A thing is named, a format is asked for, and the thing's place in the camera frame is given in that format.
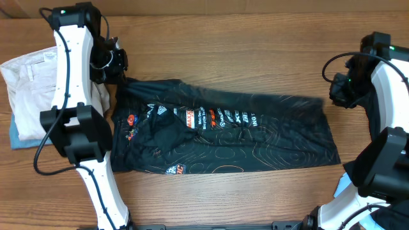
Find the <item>black printed cycling jersey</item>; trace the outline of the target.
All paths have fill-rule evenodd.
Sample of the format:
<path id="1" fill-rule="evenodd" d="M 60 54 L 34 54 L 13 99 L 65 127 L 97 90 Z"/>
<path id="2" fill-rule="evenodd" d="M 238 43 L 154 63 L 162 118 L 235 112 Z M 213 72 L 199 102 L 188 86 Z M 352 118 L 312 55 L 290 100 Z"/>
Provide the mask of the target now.
<path id="1" fill-rule="evenodd" d="M 341 161 L 319 98 L 129 79 L 112 121 L 115 172 L 247 173 Z"/>

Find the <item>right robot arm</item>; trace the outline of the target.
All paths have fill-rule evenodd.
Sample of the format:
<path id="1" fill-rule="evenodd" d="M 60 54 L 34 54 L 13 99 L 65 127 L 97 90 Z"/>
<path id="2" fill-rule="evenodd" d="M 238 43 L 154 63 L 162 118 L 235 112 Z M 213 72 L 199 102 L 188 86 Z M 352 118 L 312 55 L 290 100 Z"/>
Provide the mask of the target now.
<path id="1" fill-rule="evenodd" d="M 365 108 L 371 142 L 343 165 L 351 182 L 337 197 L 302 221 L 273 222 L 272 229 L 352 229 L 377 211 L 408 217 L 394 209 L 408 200 L 408 49 L 373 32 L 348 56 L 348 73 L 330 80 L 329 97 L 336 106 Z"/>

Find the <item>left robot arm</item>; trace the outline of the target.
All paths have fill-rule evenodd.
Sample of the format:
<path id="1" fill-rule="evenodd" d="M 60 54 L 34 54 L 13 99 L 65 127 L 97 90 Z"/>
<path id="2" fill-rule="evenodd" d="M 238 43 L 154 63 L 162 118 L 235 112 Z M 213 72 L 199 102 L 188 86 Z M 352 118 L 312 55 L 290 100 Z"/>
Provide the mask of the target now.
<path id="1" fill-rule="evenodd" d="M 91 2 L 57 7 L 44 18 L 57 47 L 56 91 L 40 123 L 62 157 L 76 170 L 93 203 L 97 229 L 133 229 L 112 172 L 113 145 L 104 112 L 92 101 L 91 86 L 123 84 L 127 54 L 117 37 L 101 35 L 105 17 Z"/>

